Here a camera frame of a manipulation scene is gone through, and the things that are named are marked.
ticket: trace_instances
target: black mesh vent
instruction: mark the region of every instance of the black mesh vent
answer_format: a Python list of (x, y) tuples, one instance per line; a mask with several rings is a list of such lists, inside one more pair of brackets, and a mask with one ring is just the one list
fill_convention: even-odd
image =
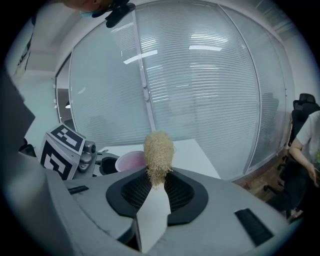
[(171, 213), (190, 203), (195, 195), (189, 184), (170, 173), (165, 178), (164, 189), (169, 198)]
[(123, 198), (138, 211), (144, 204), (149, 192), (151, 183), (146, 173), (128, 182), (121, 188)]

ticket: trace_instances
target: window blinds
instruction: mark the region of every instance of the window blinds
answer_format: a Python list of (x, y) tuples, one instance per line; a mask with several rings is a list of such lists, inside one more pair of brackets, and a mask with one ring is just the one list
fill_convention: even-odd
[(285, 84), (285, 94), (286, 94), (286, 106), (285, 106), (285, 119), (284, 119), (284, 127), (283, 127), (283, 136), (280, 143), (280, 147), (284, 147), (288, 141), (290, 135), (290, 120), (291, 120), (291, 112), (294, 110), (293, 101), (296, 99), (295, 95), (295, 85), (294, 85), (294, 77), (291, 70), (291, 65), (283, 45), (271, 34), (269, 34), (269, 38), (273, 44), (273, 47), (278, 56), (281, 70), (283, 74), (283, 80)]
[(156, 128), (196, 139), (222, 179), (241, 176), (257, 138), (259, 91), (234, 24), (216, 5), (186, 2), (138, 6), (136, 22)]
[(102, 23), (73, 50), (70, 98), (74, 122), (98, 150), (143, 143), (151, 132), (135, 59), (132, 15), (112, 29)]
[(251, 51), (261, 93), (261, 120), (251, 167), (259, 167), (279, 150), (286, 113), (286, 93), (282, 66), (271, 35), (250, 18), (228, 8)]

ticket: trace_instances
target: pink bowl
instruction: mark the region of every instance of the pink bowl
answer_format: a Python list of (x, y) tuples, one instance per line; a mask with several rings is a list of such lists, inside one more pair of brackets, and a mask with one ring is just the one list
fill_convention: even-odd
[(145, 153), (143, 151), (132, 151), (119, 157), (115, 162), (115, 169), (118, 172), (128, 171), (131, 169), (144, 168)]

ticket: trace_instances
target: white wall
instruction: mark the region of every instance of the white wall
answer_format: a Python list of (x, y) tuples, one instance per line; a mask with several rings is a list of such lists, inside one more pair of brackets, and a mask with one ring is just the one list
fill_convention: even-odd
[(295, 87), (295, 99), (302, 93), (312, 94), (320, 104), (320, 70), (316, 59), (302, 35), (296, 34), (286, 41)]
[(78, 11), (67, 8), (63, 3), (43, 6), (36, 14), (31, 50), (55, 52), (80, 19)]
[(37, 71), (40, 76), (51, 75), (55, 76), (57, 56), (50, 51), (31, 51), (28, 63), (26, 66), (26, 73), (29, 71)]
[(35, 116), (25, 138), (35, 147), (37, 156), (46, 131), (59, 124), (58, 112), (54, 103), (56, 90), (53, 83), (54, 81), (48, 76), (35, 76), (24, 79), (19, 84), (24, 104)]
[(72, 52), (73, 48), (84, 38), (90, 31), (105, 21), (105, 17), (109, 14), (104, 14), (97, 18), (82, 17), (77, 24), (70, 30), (62, 41), (56, 53), (55, 72), (61, 68), (67, 57)]

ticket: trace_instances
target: gray plastic surface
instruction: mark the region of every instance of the gray plastic surface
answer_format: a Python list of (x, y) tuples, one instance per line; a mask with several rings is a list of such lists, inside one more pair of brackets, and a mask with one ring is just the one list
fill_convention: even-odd
[(110, 185), (139, 170), (141, 168), (88, 179), (66, 180), (64, 184), (68, 189), (82, 185), (89, 188), (86, 191), (73, 194), (73, 199), (99, 229), (118, 239), (131, 228), (133, 219), (118, 215), (108, 204), (106, 192)]
[(44, 174), (46, 169), (35, 157), (22, 153), (17, 153), (7, 167), (11, 178), (6, 180), (3, 193), (17, 221), (47, 252), (52, 255), (71, 254), (68, 234), (51, 200)]
[[(89, 218), (80, 208), (78, 203), (70, 195), (65, 186), (65, 183), (61, 180), (59, 174), (53, 170), (44, 169), (48, 185), (51, 193), (51, 198), (54, 203), (55, 209), (58, 213), (58, 216), (69, 236), (71, 241), (71, 246), (76, 256), (105, 256), (105, 255), (121, 255), (121, 256), (138, 256), (141, 255), (139, 252), (123, 245), (114, 238), (110, 236), (112, 233), (115, 237), (117, 234), (120, 234), (121, 229), (129, 227), (131, 221), (125, 221), (124, 217), (119, 216), (119, 220), (122, 219), (122, 227), (114, 223), (116, 218), (112, 218), (111, 211), (106, 214), (100, 222), (104, 222), (104, 227), (94, 222), (92, 219), (95, 217)], [(97, 177), (91, 179), (83, 179), (82, 181), (95, 180)], [(79, 186), (77, 183), (81, 180), (70, 180), (66, 181), (68, 187)], [(85, 184), (92, 189), (94, 183)], [(95, 201), (95, 197), (91, 197), (90, 201)]]
[(255, 245), (234, 214), (246, 208), (251, 209), (274, 235), (288, 225), (282, 215), (234, 183), (188, 170), (175, 170), (206, 188), (208, 204), (191, 223), (168, 226), (148, 255), (229, 256), (248, 252)]
[(293, 223), (291, 223), (285, 230), (282, 230), (277, 235), (261, 244), (257, 248), (250, 250), (242, 256), (271, 256), (274, 255), (281, 246), (288, 241), (288, 239), (294, 234), (294, 232), (298, 229), (300, 224), (302, 223), (302, 219), (299, 219)]

